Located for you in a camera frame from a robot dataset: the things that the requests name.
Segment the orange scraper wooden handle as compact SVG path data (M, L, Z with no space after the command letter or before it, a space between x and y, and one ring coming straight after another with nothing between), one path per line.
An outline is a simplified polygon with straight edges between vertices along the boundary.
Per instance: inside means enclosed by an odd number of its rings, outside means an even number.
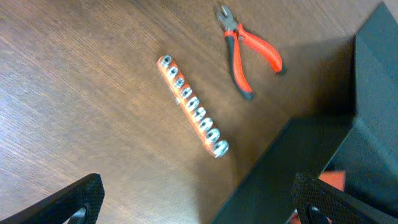
M343 192L345 189L346 171L325 171L319 176L319 179ZM297 211L292 214L289 224L301 224Z

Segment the orange socket bit rail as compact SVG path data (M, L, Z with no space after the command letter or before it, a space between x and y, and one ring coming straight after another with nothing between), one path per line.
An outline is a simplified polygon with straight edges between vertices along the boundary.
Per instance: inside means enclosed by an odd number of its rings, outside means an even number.
M208 115L172 56L169 54L161 56L157 61L157 67L204 148L214 158L224 156L229 150L229 142L215 126L214 120Z

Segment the dark green open box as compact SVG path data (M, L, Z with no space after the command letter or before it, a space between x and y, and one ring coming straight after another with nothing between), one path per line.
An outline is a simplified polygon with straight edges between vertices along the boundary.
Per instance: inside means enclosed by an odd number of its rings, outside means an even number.
M297 173L347 172L346 189L397 215L397 2L291 1L286 73L249 65L253 101L228 109L239 183L213 223L287 223Z

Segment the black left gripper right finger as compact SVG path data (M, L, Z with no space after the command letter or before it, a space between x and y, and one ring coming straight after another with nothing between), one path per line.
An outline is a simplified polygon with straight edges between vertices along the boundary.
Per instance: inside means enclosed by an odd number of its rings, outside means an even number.
M311 175L297 173L292 186L301 223L394 224L397 218L328 185Z

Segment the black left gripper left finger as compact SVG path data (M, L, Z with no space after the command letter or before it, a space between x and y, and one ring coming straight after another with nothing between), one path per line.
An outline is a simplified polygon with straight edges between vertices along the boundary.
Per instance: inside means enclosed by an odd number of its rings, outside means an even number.
M96 223L104 196L101 176L88 174L1 223Z

